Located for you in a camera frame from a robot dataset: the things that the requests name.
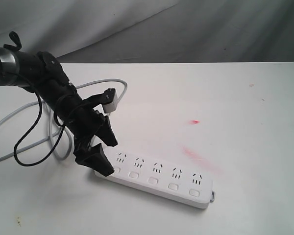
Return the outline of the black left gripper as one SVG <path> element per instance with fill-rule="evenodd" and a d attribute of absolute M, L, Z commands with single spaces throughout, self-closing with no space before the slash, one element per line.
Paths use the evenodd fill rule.
<path fill-rule="evenodd" d="M 81 99 L 78 94 L 66 96 L 66 126 L 74 135 L 75 162 L 105 177 L 114 173 L 114 168 L 107 159 L 102 144 L 91 147 L 91 140 L 96 136 L 109 147 L 118 145 L 109 116 L 94 110 L 96 106 L 107 103 L 104 94 L 96 94 L 87 99 Z"/>

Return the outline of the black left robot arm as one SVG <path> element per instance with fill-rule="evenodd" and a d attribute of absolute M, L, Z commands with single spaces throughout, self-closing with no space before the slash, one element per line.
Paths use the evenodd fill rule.
<path fill-rule="evenodd" d="M 11 31 L 9 38 L 14 45 L 0 47 L 0 86 L 17 86 L 34 93 L 40 106 L 45 102 L 53 110 L 54 120 L 61 128 L 59 134 L 66 128 L 73 133 L 75 162 L 103 176 L 113 174 L 102 145 L 91 146 L 91 140 L 98 137 L 110 147 L 118 144 L 108 116 L 118 104 L 116 90 L 109 88 L 82 99 L 52 54 L 22 52 L 18 34 Z"/>

